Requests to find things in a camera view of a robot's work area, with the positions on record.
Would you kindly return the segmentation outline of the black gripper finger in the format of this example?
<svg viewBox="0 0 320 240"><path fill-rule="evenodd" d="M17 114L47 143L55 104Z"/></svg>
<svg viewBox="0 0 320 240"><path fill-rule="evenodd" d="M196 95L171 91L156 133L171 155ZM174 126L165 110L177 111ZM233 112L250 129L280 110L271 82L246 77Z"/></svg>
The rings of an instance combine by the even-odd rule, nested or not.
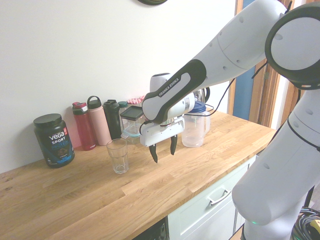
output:
<svg viewBox="0 0 320 240"><path fill-rule="evenodd" d="M171 155L175 154L177 142L178 142L178 135L177 134L170 137L170 153L171 153Z"/></svg>
<svg viewBox="0 0 320 240"><path fill-rule="evenodd" d="M158 163L158 156L157 156L157 145L153 144L149 146L149 152L154 160L155 163Z"/></svg>

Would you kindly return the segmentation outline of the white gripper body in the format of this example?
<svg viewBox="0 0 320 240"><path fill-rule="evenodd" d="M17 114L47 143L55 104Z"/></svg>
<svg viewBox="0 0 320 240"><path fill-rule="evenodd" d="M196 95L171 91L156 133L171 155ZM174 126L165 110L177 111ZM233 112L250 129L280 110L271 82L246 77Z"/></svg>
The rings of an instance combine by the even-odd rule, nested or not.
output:
<svg viewBox="0 0 320 240"><path fill-rule="evenodd" d="M184 129L185 119L183 117L178 117L168 126L149 122L141 126L140 143L145 147L149 147L182 133Z"/></svg>

